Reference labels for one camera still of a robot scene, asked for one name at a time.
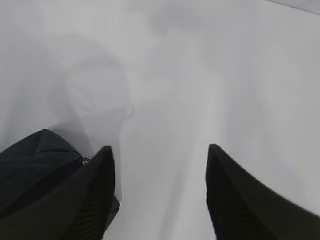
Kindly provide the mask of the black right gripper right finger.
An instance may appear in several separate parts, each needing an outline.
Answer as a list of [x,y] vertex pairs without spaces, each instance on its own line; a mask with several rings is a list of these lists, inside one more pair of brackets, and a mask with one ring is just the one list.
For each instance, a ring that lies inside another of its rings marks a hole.
[[211,144],[207,206],[218,240],[318,240],[320,218],[280,196]]

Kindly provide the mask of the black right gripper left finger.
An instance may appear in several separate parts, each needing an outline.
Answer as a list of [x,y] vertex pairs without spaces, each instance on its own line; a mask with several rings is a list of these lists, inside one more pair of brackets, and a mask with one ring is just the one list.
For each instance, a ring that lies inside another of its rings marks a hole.
[[51,193],[0,222],[2,240],[101,240],[113,204],[113,150],[103,147]]

